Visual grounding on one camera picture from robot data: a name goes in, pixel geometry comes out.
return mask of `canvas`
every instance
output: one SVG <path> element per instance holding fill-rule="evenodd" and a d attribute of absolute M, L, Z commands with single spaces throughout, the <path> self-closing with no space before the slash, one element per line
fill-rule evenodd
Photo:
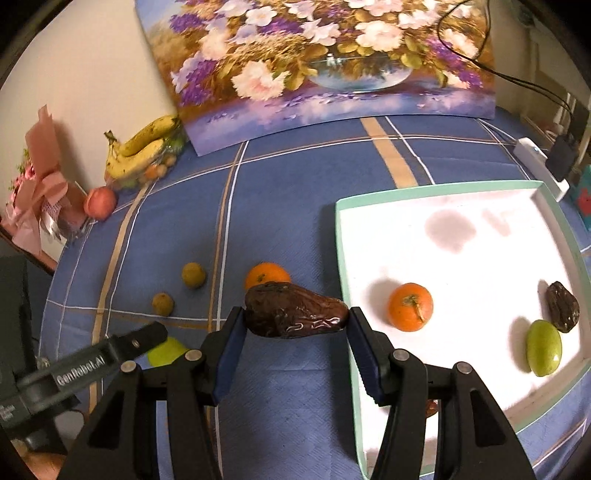
<path fill-rule="evenodd" d="M 395 114 L 492 118 L 493 76 L 437 36 L 455 0 L 137 0 L 198 154 L 303 125 Z M 444 19 L 447 46 L 492 65 L 486 12 Z"/>

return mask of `green fruit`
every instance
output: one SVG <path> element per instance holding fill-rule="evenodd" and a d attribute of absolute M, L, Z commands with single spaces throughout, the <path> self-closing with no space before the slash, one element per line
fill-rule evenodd
<path fill-rule="evenodd" d="M 148 353 L 148 362 L 152 367 L 161 367 L 163 365 L 170 365 L 178 357 L 184 354 L 189 349 L 185 347 L 176 338 L 168 337 L 168 339 L 152 348 Z"/>
<path fill-rule="evenodd" d="M 174 310 L 174 300 L 167 293 L 157 293 L 152 299 L 152 308 L 156 315 L 167 317 Z"/>
<path fill-rule="evenodd" d="M 556 372 L 562 359 L 562 340 L 550 322 L 536 320 L 527 332 L 527 362 L 538 377 Z"/>
<path fill-rule="evenodd" d="M 205 270 L 198 263 L 188 263 L 183 267 L 182 278 L 189 288 L 199 288 L 205 283 L 207 276 Z"/>

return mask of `table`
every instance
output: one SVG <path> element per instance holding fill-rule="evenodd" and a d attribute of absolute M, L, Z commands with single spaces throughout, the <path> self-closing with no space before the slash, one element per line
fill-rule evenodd
<path fill-rule="evenodd" d="M 498 109 L 496 119 L 396 116 L 314 125 L 197 158 L 191 148 L 171 173 L 140 194 L 123 194 L 114 215 L 64 250 L 47 301 L 41 353 L 62 357 L 158 319 L 198 347 L 243 302 L 243 279 L 261 261 L 292 280 L 340 297 L 335 202 L 429 183 L 531 177 L 511 155 L 513 138 L 537 139 Z M 591 239 L 561 202 L 583 254 Z M 182 266 L 197 261 L 206 285 L 186 289 Z M 585 257 L 591 267 L 591 257 Z M 150 301 L 176 301 L 160 319 Z M 139 362 L 147 366 L 145 359 Z M 85 407 L 103 385 L 80 393 Z M 519 432 L 540 479 L 564 465 L 590 413 L 587 373 L 539 421 Z M 171 479 L 164 405 L 159 406 L 162 479 Z M 213 416 L 224 477 L 359 479 L 344 334 L 294 340 L 249 334 L 232 389 Z"/>

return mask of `white power strip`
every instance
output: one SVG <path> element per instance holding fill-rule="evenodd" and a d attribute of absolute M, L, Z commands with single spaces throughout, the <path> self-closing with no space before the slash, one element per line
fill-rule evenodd
<path fill-rule="evenodd" d="M 515 145 L 513 155 L 519 158 L 523 165 L 530 169 L 530 172 L 534 174 L 537 180 L 541 180 L 546 184 L 557 202 L 564 198 L 570 188 L 569 182 L 566 179 L 557 181 L 554 178 L 545 165 L 548 157 L 535 143 L 529 138 L 520 138 Z"/>

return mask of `teal box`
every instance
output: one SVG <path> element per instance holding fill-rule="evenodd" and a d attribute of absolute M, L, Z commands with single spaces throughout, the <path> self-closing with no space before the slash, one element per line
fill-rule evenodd
<path fill-rule="evenodd" d="M 583 170 L 579 184 L 571 189 L 570 197 L 579 210 L 585 227 L 591 231 L 591 165 Z"/>

